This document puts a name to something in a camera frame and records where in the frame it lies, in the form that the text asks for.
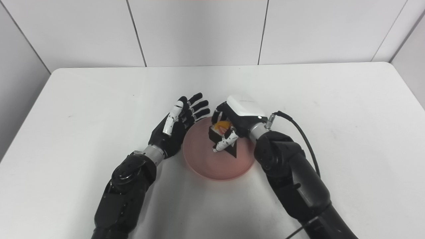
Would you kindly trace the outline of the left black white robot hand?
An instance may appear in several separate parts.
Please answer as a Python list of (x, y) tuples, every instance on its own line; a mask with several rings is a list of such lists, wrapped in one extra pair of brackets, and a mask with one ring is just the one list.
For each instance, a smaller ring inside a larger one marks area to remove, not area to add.
[(209, 102), (203, 99), (201, 92), (189, 99), (180, 97), (155, 127), (148, 144), (162, 150), (165, 158), (174, 156), (181, 149), (188, 130), (210, 112)]

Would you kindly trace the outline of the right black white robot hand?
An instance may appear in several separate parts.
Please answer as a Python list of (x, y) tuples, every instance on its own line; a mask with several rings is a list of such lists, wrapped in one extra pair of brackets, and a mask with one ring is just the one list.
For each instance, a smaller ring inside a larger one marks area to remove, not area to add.
[(234, 94), (219, 104), (211, 118), (211, 130), (219, 121), (228, 121), (230, 127), (219, 138), (213, 140), (214, 152), (226, 151), (233, 147), (237, 139), (247, 138), (256, 144), (257, 140), (269, 131), (268, 118), (252, 97)]

